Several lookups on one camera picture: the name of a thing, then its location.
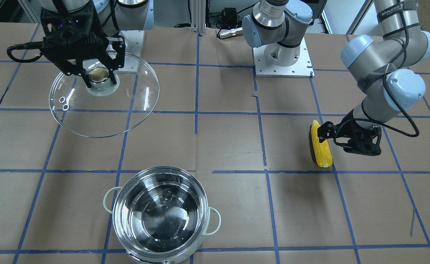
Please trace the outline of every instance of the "black cable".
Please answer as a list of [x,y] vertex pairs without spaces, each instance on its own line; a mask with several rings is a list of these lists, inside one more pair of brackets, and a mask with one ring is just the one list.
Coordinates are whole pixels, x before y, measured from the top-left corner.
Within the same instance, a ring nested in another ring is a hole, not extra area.
[[186,28],[186,27],[190,27],[189,23],[181,23],[181,24],[177,24],[174,26],[175,28]]
[[36,49],[39,49],[41,47],[42,47],[42,41],[17,44],[17,45],[13,45],[13,46],[9,47],[7,49],[7,54],[8,54],[8,57],[10,57],[10,59],[12,59],[14,62],[19,62],[19,63],[35,62],[36,60],[38,60],[42,57],[42,52],[38,56],[36,56],[32,59],[24,60],[24,59],[18,59],[16,57],[14,57],[14,55],[12,54],[12,51],[13,50],[27,50],[27,49],[28,50],[34,50],[34,49],[36,50]]
[[[399,56],[401,56],[401,54],[403,54],[404,53],[404,57],[403,57],[403,61],[402,61],[402,63],[401,63],[401,65],[399,66],[399,67],[397,67],[398,69],[400,68],[400,67],[402,67],[403,65],[404,65],[404,62],[406,61],[406,48],[408,47],[408,44],[409,44],[409,32],[408,32],[408,29],[407,29],[407,25],[406,25],[406,20],[405,20],[405,18],[404,18],[404,13],[403,13],[403,11],[402,12],[400,12],[400,15],[401,15],[401,21],[402,21],[402,24],[403,24],[403,27],[404,27],[404,33],[405,33],[405,35],[406,35],[406,41],[405,41],[405,43],[404,43],[404,45],[403,45],[403,47],[401,48],[401,50],[398,52],[398,54],[396,54],[390,61],[389,61],[389,63],[388,63],[388,66],[386,67],[386,70],[385,70],[385,72],[388,72],[388,67],[389,67],[389,64],[390,63],[393,63]],[[377,124],[377,125],[381,125],[381,126],[383,126],[383,127],[386,127],[386,128],[389,128],[389,129],[391,129],[391,130],[393,130],[393,131],[396,131],[396,132],[398,132],[398,133],[400,133],[400,134],[403,134],[403,135],[405,135],[405,136],[407,136],[407,137],[418,137],[419,136],[419,134],[420,134],[420,132],[419,132],[419,129],[418,129],[418,127],[416,126],[416,123],[414,123],[414,121],[412,120],[412,118],[408,115],[408,113],[404,110],[404,108],[398,103],[398,101],[396,100],[396,98],[394,97],[394,95],[391,93],[391,91],[390,91],[390,89],[389,89],[389,87],[388,87],[388,84],[387,84],[387,82],[386,82],[386,77],[387,77],[387,73],[385,73],[384,75],[383,75],[383,87],[385,88],[385,91],[386,91],[386,93],[389,95],[389,97],[391,98],[391,100],[393,101],[393,103],[398,107],[398,109],[401,111],[401,113],[406,117],[406,119],[408,119],[408,121],[409,121],[409,123],[411,124],[411,126],[412,126],[412,128],[414,129],[414,134],[409,134],[409,133],[407,133],[407,132],[404,132],[404,131],[402,131],[402,130],[399,130],[399,129],[397,129],[397,128],[395,128],[395,127],[392,127],[392,126],[389,126],[389,125],[386,125],[385,123],[383,123],[383,122],[379,122],[379,121],[377,121],[377,120],[369,120],[369,119],[363,119],[363,118],[351,118],[351,119],[348,119],[348,120],[346,120],[345,122],[343,122],[339,127],[338,127],[338,129],[337,129],[337,131],[336,131],[336,133],[334,134],[334,137],[333,137],[333,140],[334,140],[334,144],[336,144],[336,145],[338,145],[338,146],[343,146],[343,145],[341,145],[340,143],[338,143],[337,141],[336,141],[336,139],[337,139],[337,136],[339,135],[339,132],[343,129],[343,127],[348,123],[348,122],[352,122],[352,121],[362,121],[362,122],[370,122],[370,123],[373,123],[373,124]]]
[[112,22],[114,24],[114,28],[116,28],[116,30],[117,30],[117,33],[114,35],[114,36],[116,36],[116,35],[119,34],[119,31],[120,31],[119,25],[117,24],[117,18],[116,18],[117,0],[114,0],[114,1],[111,0],[111,3],[112,3],[112,6],[111,6],[111,17],[112,17]]
[[101,27],[104,27],[104,26],[108,23],[109,18],[111,18],[111,15],[112,15],[112,12],[109,12],[109,15],[106,17],[106,20],[104,20],[104,22],[103,22],[103,24],[101,25]]
[[205,0],[205,25],[210,27],[210,19],[208,14],[210,13],[210,0]]
[[401,15],[401,21],[402,21],[402,25],[404,27],[404,34],[406,35],[406,42],[404,43],[404,46],[402,47],[402,49],[398,52],[398,54],[396,54],[389,63],[393,63],[399,56],[401,56],[401,54],[404,53],[404,57],[402,59],[401,65],[399,67],[397,67],[397,69],[399,69],[400,67],[402,67],[404,65],[404,62],[406,61],[406,49],[408,48],[408,44],[409,44],[409,32],[407,29],[407,25],[406,25],[406,20],[404,18],[404,13],[403,11],[400,12]]
[[189,11],[189,21],[192,24],[192,13],[190,12],[190,0],[187,0],[187,10]]
[[217,28],[219,28],[219,30],[218,30],[218,32],[217,32],[217,34],[216,34],[216,37],[219,39],[220,38],[220,32],[222,31],[222,29],[221,29],[221,27],[223,27],[224,25],[226,25],[227,24],[227,22],[232,18],[232,17],[234,17],[235,15],[238,15],[239,13],[241,13],[241,12],[243,12],[243,11],[245,11],[245,10],[248,10],[249,8],[252,8],[253,6],[255,6],[257,3],[255,3],[254,5],[250,5],[249,7],[246,7],[246,8],[244,8],[244,9],[242,9],[241,11],[239,11],[239,12],[237,12],[236,14],[233,14],[233,15],[231,15],[230,17],[228,17],[227,18],[227,20],[225,20],[225,22],[223,23],[223,24],[221,24],[220,25],[220,27],[217,27]]

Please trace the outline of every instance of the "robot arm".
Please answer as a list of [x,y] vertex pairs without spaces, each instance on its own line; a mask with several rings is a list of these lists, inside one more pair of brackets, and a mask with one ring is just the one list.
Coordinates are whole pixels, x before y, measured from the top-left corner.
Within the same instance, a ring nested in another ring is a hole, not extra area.
[[251,47],[267,45],[264,55],[269,62],[293,65],[312,17],[311,7],[300,0],[261,0],[243,18],[245,40]]
[[[325,122],[318,128],[319,142],[333,138],[346,152],[379,155],[381,126],[417,137],[419,131],[405,112],[425,93],[422,78],[408,69],[430,56],[430,33],[422,32],[415,0],[375,0],[383,42],[362,35],[350,41],[341,58],[366,97],[338,125]],[[403,113],[415,129],[408,134],[385,125]],[[339,137],[350,138],[338,143]]]
[[[89,76],[90,71],[83,67],[84,60],[98,59],[115,85],[114,70],[124,67],[125,58],[125,42],[123,36],[118,35],[119,30],[153,27],[153,0],[111,0],[101,16],[92,0],[40,0],[40,3],[45,37],[42,41],[9,47],[9,57],[16,62],[34,62],[44,55],[65,75],[81,76],[88,88],[92,86],[92,77]],[[131,14],[140,17],[129,19]],[[116,37],[108,37],[111,32]],[[115,58],[106,52],[109,45],[117,52]],[[41,55],[29,60],[12,55],[13,50],[22,49],[39,49]]]

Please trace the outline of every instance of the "glass pot lid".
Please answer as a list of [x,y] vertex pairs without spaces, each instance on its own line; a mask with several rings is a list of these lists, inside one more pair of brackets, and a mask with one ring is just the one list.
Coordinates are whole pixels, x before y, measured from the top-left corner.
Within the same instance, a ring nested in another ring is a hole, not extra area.
[[113,221],[128,252],[158,262],[197,244],[207,226],[207,198],[186,170],[154,167],[124,185],[116,198]]
[[[116,52],[108,52],[115,58]],[[92,87],[81,76],[57,75],[49,95],[49,107],[64,128],[83,137],[112,137],[139,125],[158,101],[156,73],[143,59],[125,54],[125,65],[115,70],[116,84],[97,59],[83,62]]]

